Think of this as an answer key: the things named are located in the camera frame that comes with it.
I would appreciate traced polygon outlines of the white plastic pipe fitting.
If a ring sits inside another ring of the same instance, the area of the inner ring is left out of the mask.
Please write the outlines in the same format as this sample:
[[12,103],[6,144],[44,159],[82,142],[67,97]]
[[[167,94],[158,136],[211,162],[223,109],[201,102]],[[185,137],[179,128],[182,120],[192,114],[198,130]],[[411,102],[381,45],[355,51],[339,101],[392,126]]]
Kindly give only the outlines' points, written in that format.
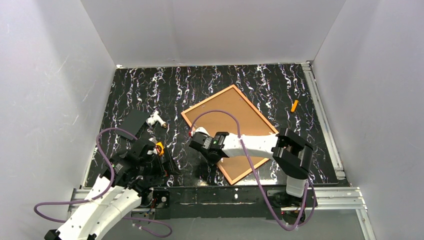
[[165,122],[162,118],[161,118],[161,116],[159,115],[159,112],[157,111],[157,110],[155,110],[154,112],[153,112],[153,114],[151,114],[147,119],[146,119],[146,123],[149,125],[149,126],[153,126],[153,125],[155,125],[156,123],[159,123],[159,125],[162,127],[162,128],[164,128],[164,129],[166,129],[167,127],[168,127],[168,124],[167,124],[167,122]]

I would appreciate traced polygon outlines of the yellow handled screwdriver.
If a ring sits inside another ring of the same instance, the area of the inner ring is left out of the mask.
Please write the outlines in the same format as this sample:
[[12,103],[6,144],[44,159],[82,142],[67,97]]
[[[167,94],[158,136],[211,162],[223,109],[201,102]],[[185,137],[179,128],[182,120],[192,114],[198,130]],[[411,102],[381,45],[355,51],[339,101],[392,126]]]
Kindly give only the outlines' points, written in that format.
[[294,112],[296,111],[296,109],[297,109],[298,105],[299,105],[299,100],[298,100],[298,99],[296,99],[296,100],[293,102],[293,104],[292,104],[292,107],[291,107],[291,109],[290,109],[290,112],[291,112],[291,113],[294,113]]

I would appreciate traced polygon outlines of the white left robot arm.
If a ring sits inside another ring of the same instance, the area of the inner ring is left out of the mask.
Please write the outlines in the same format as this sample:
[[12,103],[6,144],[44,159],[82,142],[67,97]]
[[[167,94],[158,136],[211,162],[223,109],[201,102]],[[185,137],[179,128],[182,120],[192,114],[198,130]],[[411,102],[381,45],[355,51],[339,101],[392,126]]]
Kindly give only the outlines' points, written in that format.
[[77,209],[57,229],[49,230],[46,240],[101,240],[105,234],[133,209],[142,205],[152,208],[153,188],[163,184],[171,174],[161,157],[173,164],[160,144],[124,149],[110,158],[109,166],[96,179]]

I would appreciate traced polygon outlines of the black flat card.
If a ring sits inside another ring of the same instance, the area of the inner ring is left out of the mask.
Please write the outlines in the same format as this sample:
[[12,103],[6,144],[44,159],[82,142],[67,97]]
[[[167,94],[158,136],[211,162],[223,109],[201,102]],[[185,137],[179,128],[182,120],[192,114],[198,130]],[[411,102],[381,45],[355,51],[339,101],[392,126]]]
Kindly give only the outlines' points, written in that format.
[[[146,123],[149,116],[148,112],[134,109],[125,117],[118,128],[129,132],[138,139],[149,138],[151,134],[148,132],[149,128]],[[118,139],[120,148],[126,147],[128,143],[134,142],[134,138],[129,134],[120,130],[116,130],[115,132],[119,136]]]

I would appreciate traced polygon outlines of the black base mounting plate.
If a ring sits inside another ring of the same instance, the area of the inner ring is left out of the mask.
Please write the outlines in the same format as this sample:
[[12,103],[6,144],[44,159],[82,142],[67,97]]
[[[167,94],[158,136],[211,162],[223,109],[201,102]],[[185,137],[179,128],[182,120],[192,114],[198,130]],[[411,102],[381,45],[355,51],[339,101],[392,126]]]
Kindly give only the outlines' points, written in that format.
[[156,187],[152,205],[132,211],[154,220],[181,218],[273,218],[258,186]]

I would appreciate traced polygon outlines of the yellow tape measure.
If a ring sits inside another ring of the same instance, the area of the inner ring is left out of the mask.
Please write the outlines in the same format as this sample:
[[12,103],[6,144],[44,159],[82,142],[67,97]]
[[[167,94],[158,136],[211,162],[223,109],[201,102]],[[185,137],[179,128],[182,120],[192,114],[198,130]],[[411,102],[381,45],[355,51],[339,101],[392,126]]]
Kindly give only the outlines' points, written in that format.
[[162,142],[159,141],[155,144],[155,150],[158,156],[162,156],[164,154],[164,146]]

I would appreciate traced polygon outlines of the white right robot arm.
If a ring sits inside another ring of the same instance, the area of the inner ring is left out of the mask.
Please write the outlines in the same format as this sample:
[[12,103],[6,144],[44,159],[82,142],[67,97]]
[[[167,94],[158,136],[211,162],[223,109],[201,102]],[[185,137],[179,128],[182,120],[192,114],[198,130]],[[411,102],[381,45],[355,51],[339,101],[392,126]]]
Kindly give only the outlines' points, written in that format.
[[288,128],[270,135],[238,136],[229,132],[217,132],[210,136],[200,127],[190,132],[189,147],[200,152],[211,164],[222,158],[249,155],[274,160],[287,175],[286,193],[301,198],[312,164],[313,146]]

